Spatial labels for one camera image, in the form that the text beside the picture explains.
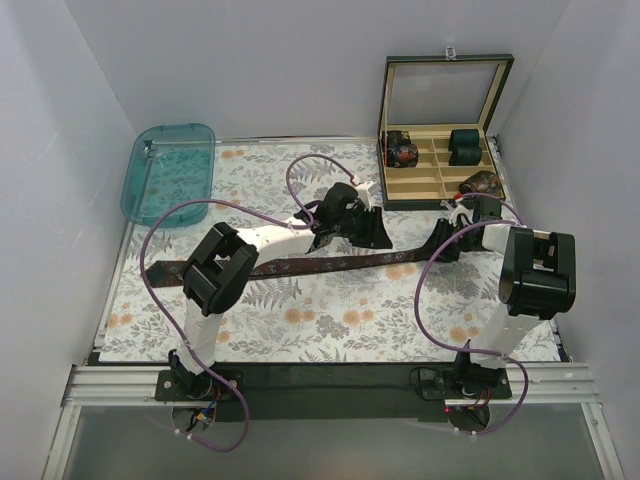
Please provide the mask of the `brown blue floral tie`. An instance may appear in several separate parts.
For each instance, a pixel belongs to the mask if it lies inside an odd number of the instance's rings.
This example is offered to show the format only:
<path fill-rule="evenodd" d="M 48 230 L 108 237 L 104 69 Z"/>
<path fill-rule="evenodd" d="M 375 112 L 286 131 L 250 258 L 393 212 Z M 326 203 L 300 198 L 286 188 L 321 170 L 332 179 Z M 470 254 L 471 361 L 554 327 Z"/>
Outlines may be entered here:
<path fill-rule="evenodd" d="M 431 247 L 424 245 L 405 251 L 340 257 L 299 257 L 282 258 L 266 262 L 255 267 L 249 275 L 250 281 L 272 278 L 319 275 L 374 268 L 402 263 L 415 263 L 428 260 L 433 253 Z M 183 284 L 182 275 L 186 261 L 162 260 L 154 262 L 146 269 L 150 285 L 153 288 L 178 287 Z"/>

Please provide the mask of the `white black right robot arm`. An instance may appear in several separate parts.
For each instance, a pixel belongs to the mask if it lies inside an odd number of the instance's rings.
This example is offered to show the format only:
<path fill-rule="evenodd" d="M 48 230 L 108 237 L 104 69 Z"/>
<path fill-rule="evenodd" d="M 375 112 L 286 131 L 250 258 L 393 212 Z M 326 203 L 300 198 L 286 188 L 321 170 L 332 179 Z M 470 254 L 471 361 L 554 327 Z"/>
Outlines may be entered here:
<path fill-rule="evenodd" d="M 433 265 L 455 262 L 464 251 L 500 254 L 500 303 L 479 334 L 451 349 L 452 363 L 418 367 L 409 381 L 425 399 L 442 399 L 449 393 L 489 399 L 506 386 L 505 368 L 524 337 L 540 322 L 573 306 L 575 239 L 530 229 L 519 218 L 503 219 L 507 203 L 489 194 L 462 194 L 445 205 L 449 216 L 438 220 L 415 260 Z"/>

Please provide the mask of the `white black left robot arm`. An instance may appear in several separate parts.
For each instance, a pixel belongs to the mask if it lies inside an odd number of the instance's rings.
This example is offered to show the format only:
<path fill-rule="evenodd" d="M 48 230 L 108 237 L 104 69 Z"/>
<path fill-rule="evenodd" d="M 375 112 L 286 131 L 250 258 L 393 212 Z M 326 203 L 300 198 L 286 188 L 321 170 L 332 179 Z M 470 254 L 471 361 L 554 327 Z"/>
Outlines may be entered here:
<path fill-rule="evenodd" d="M 215 361 L 222 316 L 238 302 L 255 268 L 314 252 L 335 238 L 358 248 L 392 247 L 382 208 L 371 204 L 371 186 L 338 182 L 322 200 L 303 205 L 281 225 L 234 229 L 220 222 L 209 230 L 182 273 L 185 339 L 169 353 L 172 374 L 188 398 L 200 400 L 211 392 L 213 377 L 206 368 Z"/>

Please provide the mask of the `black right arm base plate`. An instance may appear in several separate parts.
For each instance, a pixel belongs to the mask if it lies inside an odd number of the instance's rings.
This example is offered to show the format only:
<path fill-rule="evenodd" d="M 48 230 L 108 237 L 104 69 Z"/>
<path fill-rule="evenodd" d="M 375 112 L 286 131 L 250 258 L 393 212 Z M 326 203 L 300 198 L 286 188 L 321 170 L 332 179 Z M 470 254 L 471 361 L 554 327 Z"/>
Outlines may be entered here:
<path fill-rule="evenodd" d="M 506 400 L 512 397 L 505 372 L 491 383 L 487 380 L 458 378 L 451 370 L 419 366 L 409 371 L 408 382 L 425 400 Z"/>

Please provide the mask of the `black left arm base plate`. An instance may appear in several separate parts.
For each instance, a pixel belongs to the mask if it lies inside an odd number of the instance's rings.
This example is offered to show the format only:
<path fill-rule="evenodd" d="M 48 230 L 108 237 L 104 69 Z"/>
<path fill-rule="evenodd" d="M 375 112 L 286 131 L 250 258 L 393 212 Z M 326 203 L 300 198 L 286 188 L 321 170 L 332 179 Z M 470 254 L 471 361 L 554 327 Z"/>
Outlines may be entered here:
<path fill-rule="evenodd" d="M 187 386 L 177 373 L 162 370 L 157 378 L 154 399 L 161 402 L 210 401 L 220 395 L 222 401 L 236 401 L 237 397 L 228 387 L 204 373 L 195 378 L 192 386 Z"/>

